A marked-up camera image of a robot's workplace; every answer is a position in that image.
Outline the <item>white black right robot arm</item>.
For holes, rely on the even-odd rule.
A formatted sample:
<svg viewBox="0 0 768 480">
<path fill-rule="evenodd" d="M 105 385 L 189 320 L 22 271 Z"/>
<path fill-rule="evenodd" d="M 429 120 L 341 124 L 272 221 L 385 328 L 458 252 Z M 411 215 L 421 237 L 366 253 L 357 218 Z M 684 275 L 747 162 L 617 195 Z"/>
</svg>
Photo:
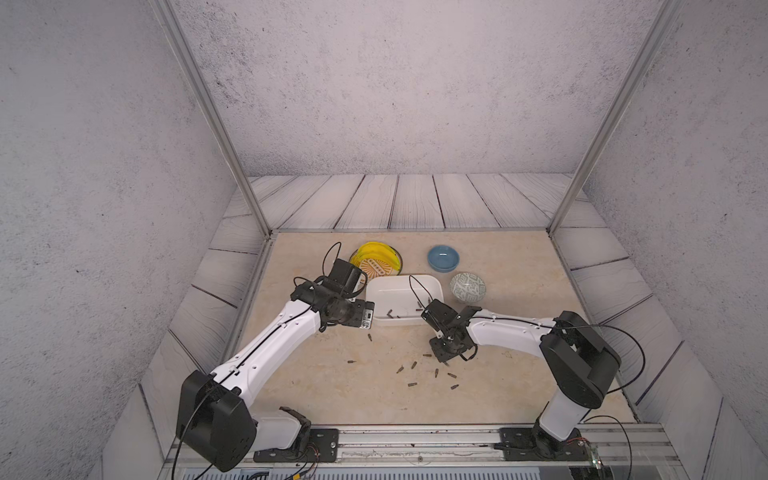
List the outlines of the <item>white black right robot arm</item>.
<svg viewBox="0 0 768 480">
<path fill-rule="evenodd" d="M 532 427 L 533 447 L 552 458 L 576 437 L 579 421 L 602 406 L 621 366 L 620 355 L 579 314 L 549 319 L 502 316 L 476 306 L 457 312 L 434 300 L 421 317 L 435 331 L 429 344 L 441 363 L 473 359 L 481 346 L 543 359 L 557 385 Z"/>
</svg>

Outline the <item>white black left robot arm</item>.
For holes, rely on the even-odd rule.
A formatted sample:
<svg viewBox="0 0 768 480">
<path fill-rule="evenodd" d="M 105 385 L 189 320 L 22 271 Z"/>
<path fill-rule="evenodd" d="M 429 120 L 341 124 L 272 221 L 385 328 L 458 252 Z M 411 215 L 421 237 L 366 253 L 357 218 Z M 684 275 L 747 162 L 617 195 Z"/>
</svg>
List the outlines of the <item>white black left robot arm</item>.
<svg viewBox="0 0 768 480">
<path fill-rule="evenodd" d="M 282 407 L 249 410 L 271 376 L 307 339 L 329 326 L 368 329 L 375 304 L 307 281 L 282 311 L 240 352 L 212 372 L 192 372 L 182 383 L 176 437 L 221 472 L 249 452 L 299 460 L 310 449 L 311 422 Z"/>
</svg>

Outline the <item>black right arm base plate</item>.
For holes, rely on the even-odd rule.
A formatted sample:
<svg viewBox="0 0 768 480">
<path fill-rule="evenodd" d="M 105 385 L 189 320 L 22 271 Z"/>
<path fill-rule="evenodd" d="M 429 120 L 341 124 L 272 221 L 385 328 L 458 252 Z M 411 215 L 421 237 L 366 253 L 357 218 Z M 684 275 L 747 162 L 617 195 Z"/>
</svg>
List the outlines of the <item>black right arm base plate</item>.
<svg viewBox="0 0 768 480">
<path fill-rule="evenodd" d="M 565 440 L 552 437 L 538 425 L 499 430 L 500 441 L 493 445 L 505 461 L 587 462 L 592 460 L 588 441 L 574 428 Z"/>
</svg>

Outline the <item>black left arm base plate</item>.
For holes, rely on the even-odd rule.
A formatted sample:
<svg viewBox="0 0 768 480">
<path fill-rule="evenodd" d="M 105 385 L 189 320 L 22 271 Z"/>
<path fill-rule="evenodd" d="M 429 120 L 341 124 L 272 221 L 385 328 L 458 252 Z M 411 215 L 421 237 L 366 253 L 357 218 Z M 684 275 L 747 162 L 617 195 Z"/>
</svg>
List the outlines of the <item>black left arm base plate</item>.
<svg viewBox="0 0 768 480">
<path fill-rule="evenodd" d="M 335 428 L 314 428 L 299 433 L 287 449 L 255 451 L 255 463 L 335 463 L 338 458 L 340 431 Z"/>
</svg>

